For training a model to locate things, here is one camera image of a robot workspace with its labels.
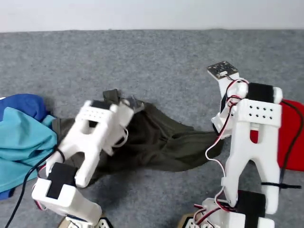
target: dark green cloth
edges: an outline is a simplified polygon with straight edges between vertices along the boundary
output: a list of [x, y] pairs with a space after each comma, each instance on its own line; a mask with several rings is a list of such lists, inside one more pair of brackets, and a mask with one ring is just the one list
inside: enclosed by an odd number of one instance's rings
[[[104, 99], [119, 102], [116, 90], [104, 92]], [[115, 171], [146, 167], [162, 171], [184, 171], [203, 165], [208, 160], [205, 150], [210, 147], [217, 135], [214, 132], [195, 131], [167, 117], [154, 105], [144, 102], [145, 109], [136, 113], [128, 125], [129, 137], [125, 145], [113, 148], [114, 155], [107, 156], [101, 152], [103, 161], [97, 166], [95, 178]], [[74, 119], [56, 119], [53, 130], [58, 138], [64, 137]], [[211, 158], [220, 154], [221, 140], [209, 151]], [[74, 165], [79, 167], [83, 155], [73, 156]]]

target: black wire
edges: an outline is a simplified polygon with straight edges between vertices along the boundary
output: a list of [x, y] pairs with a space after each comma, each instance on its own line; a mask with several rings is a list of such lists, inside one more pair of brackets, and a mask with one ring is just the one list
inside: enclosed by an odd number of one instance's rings
[[28, 173], [25, 175], [24, 181], [23, 181], [23, 184], [22, 184], [22, 190], [21, 190], [19, 199], [18, 199], [18, 201], [17, 201], [17, 203], [16, 203], [16, 206], [15, 206], [15, 208], [14, 208], [14, 210], [13, 210], [13, 213], [11, 214], [11, 216], [10, 216], [10, 218], [9, 218], [9, 220], [8, 220], [8, 222], [7, 222], [7, 224], [6, 224], [6, 226], [5, 226], [5, 228], [8, 228], [9, 225], [10, 225], [10, 223], [11, 223], [12, 220], [14, 219], [14, 216], [15, 216], [15, 214], [16, 214], [16, 212], [17, 212], [19, 206], [20, 206], [20, 203], [21, 203], [21, 201], [22, 201], [22, 198], [23, 198], [23, 195], [24, 195], [24, 192], [25, 192], [25, 186], [26, 186], [26, 184], [27, 184], [28, 178], [29, 178], [29, 176], [31, 175], [31, 173], [32, 173], [33, 171], [35, 171], [39, 165], [41, 165], [43, 162], [45, 162], [46, 159], [48, 159], [50, 156], [52, 156], [52, 155], [53, 155], [54, 153], [56, 153], [56, 152], [59, 152], [59, 153], [61, 154], [61, 156], [62, 156], [62, 159], [65, 160], [65, 157], [64, 157], [64, 154], [62, 153], [62, 151], [59, 150], [59, 149], [57, 148], [57, 146], [55, 146], [55, 147], [54, 147], [54, 150], [53, 150], [50, 154], [48, 154], [48, 155], [45, 156], [43, 159], [41, 159], [40, 161], [38, 161], [38, 163], [37, 163], [36, 165], [34, 165], [34, 166], [28, 171]]
[[303, 115], [302, 115], [302, 113], [300, 112], [300, 110], [297, 107], [295, 107], [291, 103], [288, 103], [288, 102], [286, 102], [284, 100], [282, 101], [282, 103], [285, 104], [285, 105], [287, 105], [287, 106], [289, 106], [289, 107], [291, 107], [291, 108], [293, 108], [297, 112], [297, 114], [300, 116], [300, 127], [299, 127], [296, 135], [294, 136], [293, 140], [291, 141], [291, 143], [290, 143], [290, 145], [288, 147], [288, 151], [287, 151], [287, 153], [285, 155], [284, 163], [283, 163], [283, 166], [282, 166], [281, 172], [280, 172], [280, 184], [283, 183], [283, 179], [284, 179], [285, 170], [286, 170], [286, 167], [287, 167], [287, 164], [288, 164], [289, 156], [290, 156], [290, 154], [292, 152], [292, 149], [293, 149], [293, 146], [294, 146], [296, 140], [299, 138], [299, 136], [300, 136], [300, 134], [301, 134], [301, 132], [303, 130], [303, 124], [304, 124]]
[[72, 222], [72, 221], [70, 221], [74, 226], [76, 226], [77, 228], [79, 228], [79, 226], [76, 224], [76, 223], [74, 223], [74, 222]]

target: white wall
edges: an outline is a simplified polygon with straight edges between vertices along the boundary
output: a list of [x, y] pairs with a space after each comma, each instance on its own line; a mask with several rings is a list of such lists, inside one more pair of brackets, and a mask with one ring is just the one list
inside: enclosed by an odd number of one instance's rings
[[0, 0], [0, 32], [303, 29], [304, 0]]

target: white plastic part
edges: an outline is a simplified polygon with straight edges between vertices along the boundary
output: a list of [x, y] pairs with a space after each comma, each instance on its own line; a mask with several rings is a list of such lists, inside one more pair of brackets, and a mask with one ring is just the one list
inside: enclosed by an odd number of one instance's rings
[[279, 104], [283, 100], [283, 91], [279, 87], [274, 87], [274, 103]]
[[[279, 182], [277, 163], [278, 130], [281, 126], [281, 105], [241, 100], [234, 113], [230, 156], [226, 162], [226, 177], [222, 186], [231, 206], [238, 199], [238, 180], [249, 160], [255, 162], [262, 182]], [[258, 142], [250, 139], [252, 127], [258, 130]], [[279, 188], [262, 186], [266, 196], [266, 213], [274, 214], [278, 207]]]
[[[227, 203], [225, 200], [219, 200], [219, 202]], [[202, 206], [207, 209], [204, 214], [217, 208], [214, 199], [207, 198], [203, 201]], [[185, 228], [244, 228], [246, 216], [244, 214], [235, 212], [226, 212], [224, 210], [218, 210], [211, 214], [200, 226], [193, 223], [192, 219], [189, 219]], [[257, 228], [275, 228], [275, 222], [268, 218], [259, 217]]]
[[[238, 73], [233, 74], [233, 76], [234, 76], [235, 80], [241, 79], [239, 77], [236, 78], [238, 76]], [[222, 79], [219, 79], [219, 80], [217, 79], [217, 81], [219, 83], [221, 91], [222, 90], [224, 91], [224, 94], [223, 94], [223, 96], [224, 96], [226, 94], [227, 86], [231, 83], [231, 80], [228, 80], [227, 78], [222, 78]], [[234, 85], [232, 85], [228, 89], [227, 97], [230, 97], [232, 95], [237, 95], [240, 98], [245, 98], [247, 93], [248, 93], [247, 83], [240, 82], [240, 83], [235, 83]], [[232, 102], [238, 102], [239, 100], [232, 98], [231, 101]], [[224, 125], [224, 123], [225, 123], [225, 121], [228, 117], [229, 109], [230, 109], [230, 107], [228, 106], [228, 104], [226, 104], [224, 109], [222, 110], [222, 112], [219, 112], [215, 117], [213, 117], [211, 119], [212, 123], [214, 124], [214, 126], [215, 126], [215, 128], [217, 129], [218, 132], [220, 132], [220, 130], [223, 128], [223, 125]], [[227, 138], [232, 134], [233, 119], [234, 119], [234, 117], [231, 116], [230, 121], [228, 122], [221, 139]]]
[[107, 220], [102, 218], [95, 226], [92, 226], [87, 222], [80, 221], [78, 219], [74, 219], [70, 217], [66, 217], [65, 220], [68, 222], [66, 223], [67, 225], [59, 228], [110, 228], [110, 225], [108, 224]]
[[[113, 155], [112, 146], [125, 136], [125, 127], [130, 122], [134, 111], [123, 103], [112, 104], [110, 109], [91, 107], [91, 101], [86, 101], [75, 123], [59, 145], [65, 159], [77, 152], [83, 152], [85, 159], [76, 173], [76, 185], [86, 187], [99, 162], [99, 154], [103, 149]], [[98, 122], [95, 128], [89, 127], [89, 121]], [[47, 159], [46, 174], [50, 172], [55, 162], [62, 162], [60, 153], [55, 153]]]
[[32, 192], [32, 198], [59, 215], [73, 215], [89, 225], [96, 225], [102, 215], [101, 207], [82, 196], [74, 187], [64, 184], [58, 199], [47, 197], [51, 181], [38, 178]]

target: white wire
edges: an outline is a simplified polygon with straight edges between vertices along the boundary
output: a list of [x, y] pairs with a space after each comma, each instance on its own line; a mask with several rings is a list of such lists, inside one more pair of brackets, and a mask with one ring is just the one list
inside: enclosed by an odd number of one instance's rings
[[205, 211], [206, 211], [206, 209], [205, 209], [205, 208], [202, 208], [202, 209], [199, 209], [197, 212], [194, 213], [194, 215], [193, 215], [193, 222], [194, 222], [195, 225], [197, 225], [197, 224], [196, 224], [196, 217], [197, 217], [197, 215], [198, 215], [199, 213], [202, 213], [203, 216], [204, 216], [204, 212], [205, 212]]
[[[228, 125], [228, 121], [229, 121], [229, 119], [230, 119], [230, 116], [231, 116], [231, 115], [230, 115], [230, 113], [229, 113], [229, 115], [227, 116], [227, 120], [226, 120], [226, 121], [227, 121], [226, 126]], [[224, 133], [224, 131], [225, 131], [225, 128], [223, 128], [223, 129], [221, 130], [221, 133], [218, 135], [216, 141], [215, 141], [215, 142], [206, 150], [206, 152], [205, 152], [205, 156], [206, 156], [206, 158], [207, 158], [209, 161], [214, 161], [214, 162], [216, 162], [217, 164], [220, 165], [220, 167], [221, 167], [221, 169], [222, 169], [222, 171], [223, 171], [223, 177], [226, 177], [226, 172], [225, 172], [224, 166], [222, 165], [222, 163], [221, 163], [219, 160], [210, 158], [210, 157], [208, 156], [208, 152], [209, 152], [213, 147], [215, 147], [216, 144], [218, 144], [218, 142], [220, 141], [220, 139], [221, 139], [221, 137], [222, 137], [222, 135], [223, 135], [223, 133]], [[219, 208], [222, 208], [222, 206], [219, 205], [219, 203], [217, 202], [217, 198], [218, 198], [219, 195], [223, 192], [223, 190], [224, 190], [224, 186], [221, 188], [221, 190], [220, 190], [220, 191], [215, 195], [215, 197], [214, 197], [214, 201], [215, 201], [216, 205], [217, 205]]]
[[127, 142], [128, 137], [129, 137], [129, 131], [128, 131], [128, 129], [126, 129], [126, 128], [124, 128], [123, 130], [124, 130], [124, 131], [123, 131], [123, 132], [124, 132], [123, 141], [122, 141], [120, 144], [115, 144], [115, 145], [113, 145], [112, 147], [115, 147], [115, 148], [121, 147], [121, 146], [123, 146], [123, 145]]

